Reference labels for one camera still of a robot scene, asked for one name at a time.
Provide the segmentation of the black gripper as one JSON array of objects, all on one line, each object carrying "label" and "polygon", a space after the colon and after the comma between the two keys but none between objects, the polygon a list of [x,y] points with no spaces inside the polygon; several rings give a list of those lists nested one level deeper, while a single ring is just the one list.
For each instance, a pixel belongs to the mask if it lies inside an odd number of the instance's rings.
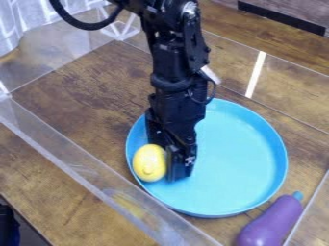
[{"label": "black gripper", "polygon": [[196,161],[195,125],[206,116],[208,82],[199,75],[170,81],[150,76],[155,92],[146,111],[148,142],[166,149],[167,181],[191,176]]}]

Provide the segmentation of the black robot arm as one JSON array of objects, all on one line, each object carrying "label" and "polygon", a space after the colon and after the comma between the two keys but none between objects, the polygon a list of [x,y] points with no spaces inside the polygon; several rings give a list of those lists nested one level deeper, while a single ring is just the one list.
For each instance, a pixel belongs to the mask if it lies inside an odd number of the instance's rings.
[{"label": "black robot arm", "polygon": [[152,57],[146,111],[148,141],[167,154],[167,180],[191,175],[198,145],[195,125],[206,116],[210,48],[200,30],[196,0],[108,0],[140,17]]}]

